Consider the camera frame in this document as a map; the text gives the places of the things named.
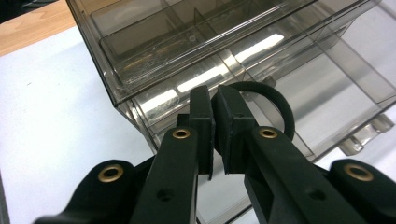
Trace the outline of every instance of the wooden surface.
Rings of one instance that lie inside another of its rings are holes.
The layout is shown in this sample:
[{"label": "wooden surface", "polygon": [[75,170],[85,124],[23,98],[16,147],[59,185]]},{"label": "wooden surface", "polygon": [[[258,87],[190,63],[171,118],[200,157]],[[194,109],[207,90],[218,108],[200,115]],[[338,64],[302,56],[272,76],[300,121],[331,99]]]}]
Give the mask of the wooden surface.
[{"label": "wooden surface", "polygon": [[64,0],[0,24],[0,56],[75,26]]}]

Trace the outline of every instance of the transparent storage bin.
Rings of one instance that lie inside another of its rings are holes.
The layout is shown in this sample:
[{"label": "transparent storage bin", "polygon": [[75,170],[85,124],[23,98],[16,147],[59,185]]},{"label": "transparent storage bin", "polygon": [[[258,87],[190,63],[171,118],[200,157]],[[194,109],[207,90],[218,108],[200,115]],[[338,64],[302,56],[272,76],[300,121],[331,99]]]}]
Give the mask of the transparent storage bin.
[{"label": "transparent storage bin", "polygon": [[[311,161],[396,100],[396,16],[385,1],[67,2],[112,103],[154,153],[200,85],[211,95],[242,80],[274,86],[295,116],[293,143]],[[283,129],[270,102],[243,95],[261,125]],[[213,180],[200,176],[198,190],[200,223],[250,207],[243,176],[225,176],[219,155]]]}]

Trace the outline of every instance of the white table surface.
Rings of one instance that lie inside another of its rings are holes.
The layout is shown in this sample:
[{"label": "white table surface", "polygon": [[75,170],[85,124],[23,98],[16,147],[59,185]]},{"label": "white table surface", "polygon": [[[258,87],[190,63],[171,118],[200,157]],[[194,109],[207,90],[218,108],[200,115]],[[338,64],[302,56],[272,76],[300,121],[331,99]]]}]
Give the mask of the white table surface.
[{"label": "white table surface", "polygon": [[0,171],[12,224],[60,213],[96,164],[152,156],[74,27],[0,58]]}]

